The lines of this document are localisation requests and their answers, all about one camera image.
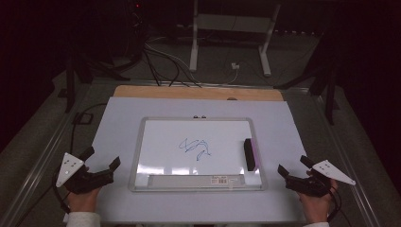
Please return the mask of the dark equipment rack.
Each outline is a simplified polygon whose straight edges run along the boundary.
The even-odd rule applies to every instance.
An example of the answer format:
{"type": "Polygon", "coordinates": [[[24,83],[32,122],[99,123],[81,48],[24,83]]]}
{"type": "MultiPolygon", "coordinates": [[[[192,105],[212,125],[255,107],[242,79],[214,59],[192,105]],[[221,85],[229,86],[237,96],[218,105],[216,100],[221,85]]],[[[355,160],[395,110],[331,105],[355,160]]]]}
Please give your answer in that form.
{"type": "Polygon", "coordinates": [[[124,0],[128,45],[126,54],[131,61],[139,61],[148,34],[144,0],[124,0]]]}

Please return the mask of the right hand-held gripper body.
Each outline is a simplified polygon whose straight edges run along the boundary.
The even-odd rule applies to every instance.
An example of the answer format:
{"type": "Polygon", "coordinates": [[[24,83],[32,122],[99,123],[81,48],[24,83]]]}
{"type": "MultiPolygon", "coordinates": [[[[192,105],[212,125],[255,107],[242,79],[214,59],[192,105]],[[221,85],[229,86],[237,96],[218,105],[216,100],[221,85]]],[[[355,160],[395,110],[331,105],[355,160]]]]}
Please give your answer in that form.
{"type": "Polygon", "coordinates": [[[331,180],[348,183],[350,185],[356,184],[354,180],[328,160],[315,163],[309,170],[312,175],[308,178],[299,178],[289,174],[290,179],[288,181],[285,180],[286,188],[310,197],[320,198],[330,192],[332,186],[331,180]]]}

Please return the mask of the black and purple whiteboard eraser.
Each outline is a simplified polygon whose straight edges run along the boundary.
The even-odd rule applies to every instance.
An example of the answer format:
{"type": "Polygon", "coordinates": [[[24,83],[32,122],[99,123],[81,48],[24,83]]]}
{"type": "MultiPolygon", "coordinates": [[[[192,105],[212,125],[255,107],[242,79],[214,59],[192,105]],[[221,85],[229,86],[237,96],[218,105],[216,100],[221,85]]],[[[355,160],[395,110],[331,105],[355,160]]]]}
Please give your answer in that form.
{"type": "Polygon", "coordinates": [[[253,138],[247,138],[243,144],[247,168],[256,171],[259,168],[258,148],[253,138]]]}

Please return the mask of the white metal stand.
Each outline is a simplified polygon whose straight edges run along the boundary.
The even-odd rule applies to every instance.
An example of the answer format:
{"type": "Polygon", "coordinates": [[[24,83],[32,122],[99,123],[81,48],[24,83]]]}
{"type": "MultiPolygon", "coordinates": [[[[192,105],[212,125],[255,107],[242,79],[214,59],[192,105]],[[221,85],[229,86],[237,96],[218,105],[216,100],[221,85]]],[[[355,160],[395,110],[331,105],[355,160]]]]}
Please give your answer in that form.
{"type": "Polygon", "coordinates": [[[269,17],[226,15],[223,13],[207,14],[199,12],[199,0],[194,0],[192,47],[189,70],[191,72],[197,71],[199,53],[198,31],[200,29],[209,29],[213,31],[254,32],[265,34],[265,41],[258,47],[258,54],[263,75],[270,76],[271,70],[267,50],[280,8],[280,4],[274,4],[272,14],[269,17]]]}

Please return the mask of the wooden table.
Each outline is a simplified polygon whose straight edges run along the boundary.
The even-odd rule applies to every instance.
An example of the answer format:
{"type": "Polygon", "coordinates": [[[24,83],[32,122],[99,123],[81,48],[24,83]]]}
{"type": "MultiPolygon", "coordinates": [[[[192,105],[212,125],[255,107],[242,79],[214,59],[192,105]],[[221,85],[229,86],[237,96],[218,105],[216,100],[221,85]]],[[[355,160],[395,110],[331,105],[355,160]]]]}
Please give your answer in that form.
{"type": "Polygon", "coordinates": [[[207,100],[283,101],[277,90],[246,88],[190,88],[119,85],[115,97],[180,98],[207,100]]]}

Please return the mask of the person's left hand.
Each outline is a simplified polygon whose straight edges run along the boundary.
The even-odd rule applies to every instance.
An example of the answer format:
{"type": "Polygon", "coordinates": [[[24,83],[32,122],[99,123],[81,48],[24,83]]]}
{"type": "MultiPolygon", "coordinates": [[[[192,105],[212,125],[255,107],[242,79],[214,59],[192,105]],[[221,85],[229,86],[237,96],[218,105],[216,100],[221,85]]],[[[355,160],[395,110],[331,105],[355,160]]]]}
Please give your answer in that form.
{"type": "Polygon", "coordinates": [[[75,194],[70,192],[67,196],[70,211],[94,213],[96,211],[96,202],[99,192],[100,188],[84,194],[75,194]]]}

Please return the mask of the white table mat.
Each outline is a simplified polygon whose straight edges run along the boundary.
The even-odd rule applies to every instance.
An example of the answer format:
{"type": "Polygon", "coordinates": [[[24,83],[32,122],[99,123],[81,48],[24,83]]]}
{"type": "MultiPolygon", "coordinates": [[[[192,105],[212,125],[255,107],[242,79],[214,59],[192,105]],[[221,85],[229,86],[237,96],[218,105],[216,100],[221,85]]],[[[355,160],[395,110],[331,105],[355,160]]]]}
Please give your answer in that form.
{"type": "Polygon", "coordinates": [[[99,171],[116,157],[121,164],[104,186],[97,212],[105,222],[142,224],[286,223],[304,221],[302,205],[278,174],[279,165],[301,176],[305,155],[290,109],[284,101],[201,100],[112,97],[99,124],[87,161],[99,171]],[[266,188],[252,191],[156,191],[129,189],[141,122],[146,117],[249,118],[266,188]]]}

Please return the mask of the black tripod stand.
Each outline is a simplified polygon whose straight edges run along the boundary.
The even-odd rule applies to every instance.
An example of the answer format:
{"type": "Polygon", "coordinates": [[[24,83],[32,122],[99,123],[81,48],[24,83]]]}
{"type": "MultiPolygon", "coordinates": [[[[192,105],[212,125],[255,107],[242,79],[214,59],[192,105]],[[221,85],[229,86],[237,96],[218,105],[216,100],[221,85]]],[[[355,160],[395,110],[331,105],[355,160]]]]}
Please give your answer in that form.
{"type": "Polygon", "coordinates": [[[120,81],[128,81],[128,78],[122,77],[117,74],[114,70],[106,67],[101,62],[90,58],[88,55],[79,52],[73,47],[70,47],[67,52],[67,58],[65,62],[65,79],[66,87],[61,89],[59,97],[66,98],[65,112],[68,114],[71,112],[76,102],[76,79],[80,79],[83,83],[91,83],[94,79],[90,68],[93,67],[106,76],[120,81]]]}
{"type": "Polygon", "coordinates": [[[302,81],[314,78],[308,88],[312,96],[320,96],[325,92],[324,115],[327,121],[333,125],[334,97],[336,75],[339,66],[339,50],[336,48],[336,36],[328,31],[324,32],[316,45],[303,73],[288,82],[274,85],[275,89],[286,90],[302,81]]]}

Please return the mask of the black square floor plate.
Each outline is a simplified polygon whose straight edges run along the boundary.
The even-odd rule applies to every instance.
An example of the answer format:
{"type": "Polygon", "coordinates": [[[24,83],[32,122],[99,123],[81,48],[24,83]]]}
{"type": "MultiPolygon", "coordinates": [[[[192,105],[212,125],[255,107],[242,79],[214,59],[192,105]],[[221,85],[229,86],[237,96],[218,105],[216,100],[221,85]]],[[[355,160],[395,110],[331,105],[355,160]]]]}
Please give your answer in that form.
{"type": "Polygon", "coordinates": [[[77,113],[73,119],[73,125],[90,125],[94,119],[92,113],[77,113]]]}

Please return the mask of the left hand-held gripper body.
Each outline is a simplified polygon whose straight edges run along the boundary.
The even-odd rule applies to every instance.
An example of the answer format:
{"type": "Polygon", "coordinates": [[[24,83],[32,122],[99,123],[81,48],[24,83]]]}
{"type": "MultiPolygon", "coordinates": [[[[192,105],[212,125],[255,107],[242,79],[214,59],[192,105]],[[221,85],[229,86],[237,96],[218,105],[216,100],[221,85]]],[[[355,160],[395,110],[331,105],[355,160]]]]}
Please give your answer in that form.
{"type": "Polygon", "coordinates": [[[56,187],[65,186],[74,194],[85,194],[112,183],[113,173],[114,164],[110,164],[108,169],[92,173],[83,160],[65,153],[56,178],[56,187]]]}

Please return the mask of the metal floor rail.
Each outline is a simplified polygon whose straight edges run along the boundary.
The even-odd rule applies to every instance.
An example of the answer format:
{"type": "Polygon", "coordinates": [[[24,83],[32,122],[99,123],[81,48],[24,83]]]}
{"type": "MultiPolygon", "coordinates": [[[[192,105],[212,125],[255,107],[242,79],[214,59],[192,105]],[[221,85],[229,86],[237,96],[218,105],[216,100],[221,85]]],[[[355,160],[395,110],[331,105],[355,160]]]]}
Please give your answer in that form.
{"type": "Polygon", "coordinates": [[[310,151],[310,154],[315,158],[333,161],[357,182],[354,186],[340,186],[343,201],[341,210],[353,227],[383,227],[376,208],[379,197],[375,187],[371,185],[382,168],[376,159],[370,139],[343,95],[334,99],[338,108],[333,113],[333,125],[325,116],[323,98],[312,96],[311,100],[322,137],[328,145],[321,151],[310,151]]]}
{"type": "Polygon", "coordinates": [[[51,95],[0,153],[0,227],[13,227],[25,212],[89,89],[76,88],[69,112],[64,98],[51,95]]]}

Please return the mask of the white whiteboard with metal frame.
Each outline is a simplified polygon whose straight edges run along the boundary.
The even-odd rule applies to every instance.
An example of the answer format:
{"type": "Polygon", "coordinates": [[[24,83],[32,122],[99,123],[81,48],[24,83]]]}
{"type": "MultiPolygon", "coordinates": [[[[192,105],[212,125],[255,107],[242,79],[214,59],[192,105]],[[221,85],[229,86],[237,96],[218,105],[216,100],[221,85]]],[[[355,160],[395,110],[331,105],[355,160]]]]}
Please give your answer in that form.
{"type": "Polygon", "coordinates": [[[247,168],[243,144],[256,142],[249,118],[146,117],[141,122],[129,189],[156,191],[252,191],[266,188],[259,168],[247,168]],[[227,176],[226,185],[211,184],[227,176]]]}

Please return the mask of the person's right hand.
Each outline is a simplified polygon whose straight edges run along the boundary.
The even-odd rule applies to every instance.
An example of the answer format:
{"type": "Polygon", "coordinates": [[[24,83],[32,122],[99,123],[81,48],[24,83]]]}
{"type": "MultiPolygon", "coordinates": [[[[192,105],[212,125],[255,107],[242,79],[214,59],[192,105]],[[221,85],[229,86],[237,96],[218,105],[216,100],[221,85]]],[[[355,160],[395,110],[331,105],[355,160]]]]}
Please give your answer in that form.
{"type": "Polygon", "coordinates": [[[309,197],[302,193],[299,193],[298,196],[303,206],[306,224],[322,221],[328,222],[328,214],[333,200],[330,194],[320,198],[309,197]]]}

